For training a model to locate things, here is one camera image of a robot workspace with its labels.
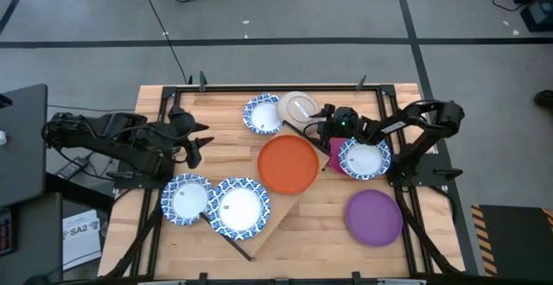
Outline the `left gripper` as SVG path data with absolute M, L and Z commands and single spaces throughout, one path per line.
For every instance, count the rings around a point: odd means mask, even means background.
M 175 141 L 179 146 L 182 146 L 187 156 L 185 162 L 189 168 L 197 168 L 201 161 L 200 148 L 209 144 L 214 137 L 196 137 L 190 140 L 188 136 L 192 132 L 208 130 L 209 126 L 202 123 L 195 123 L 194 117 L 185 112 L 180 106 L 174 105 L 168 114 L 170 124 L 176 130 Z

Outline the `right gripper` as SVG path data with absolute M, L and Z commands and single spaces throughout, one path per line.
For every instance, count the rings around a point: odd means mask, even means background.
M 318 125 L 319 145 L 328 147 L 331 137 L 352 138 L 358 134 L 359 115 L 351 107 L 339 107 L 324 104 L 311 118 L 329 118 L 327 123 Z

